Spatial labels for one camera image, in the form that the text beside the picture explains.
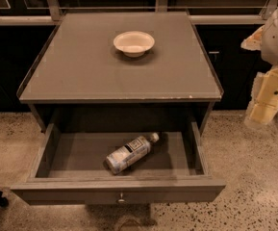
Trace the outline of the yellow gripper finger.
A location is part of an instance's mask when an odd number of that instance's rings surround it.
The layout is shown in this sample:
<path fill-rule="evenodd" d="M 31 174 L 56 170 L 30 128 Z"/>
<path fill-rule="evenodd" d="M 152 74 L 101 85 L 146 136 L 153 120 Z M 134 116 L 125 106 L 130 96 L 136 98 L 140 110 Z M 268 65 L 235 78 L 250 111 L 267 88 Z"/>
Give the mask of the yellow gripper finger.
<path fill-rule="evenodd" d="M 268 125 L 278 113 L 278 65 L 254 78 L 244 123 L 250 128 Z"/>
<path fill-rule="evenodd" d="M 246 38 L 240 45 L 242 49 L 250 51 L 260 51 L 262 43 L 263 26 L 258 28 L 252 35 Z"/>

